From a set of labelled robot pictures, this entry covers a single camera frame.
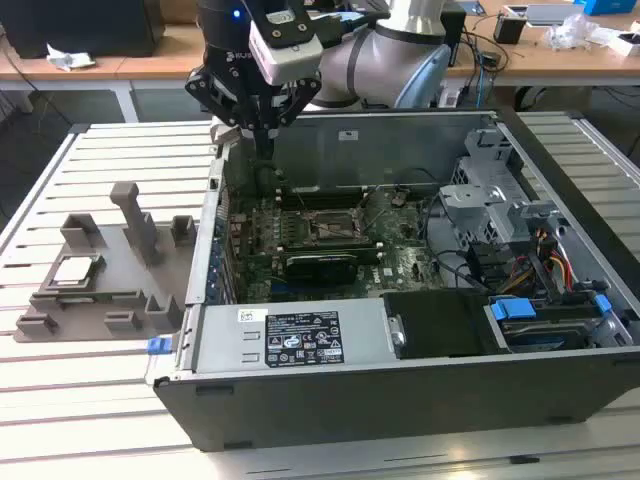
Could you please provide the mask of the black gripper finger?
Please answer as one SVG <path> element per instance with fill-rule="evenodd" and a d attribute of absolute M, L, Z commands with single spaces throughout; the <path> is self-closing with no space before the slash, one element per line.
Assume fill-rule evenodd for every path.
<path fill-rule="evenodd" d="M 269 88 L 269 95 L 265 102 L 266 160 L 271 160 L 273 157 L 274 143 L 279 130 L 294 122 L 320 91 L 321 86 L 321 75 L 315 74 L 311 77 Z"/>
<path fill-rule="evenodd" d="M 223 124 L 237 128 L 245 138 L 252 139 L 256 157 L 265 159 L 265 129 L 258 104 L 238 68 L 222 76 L 208 68 L 199 68 L 191 73 L 185 89 Z"/>

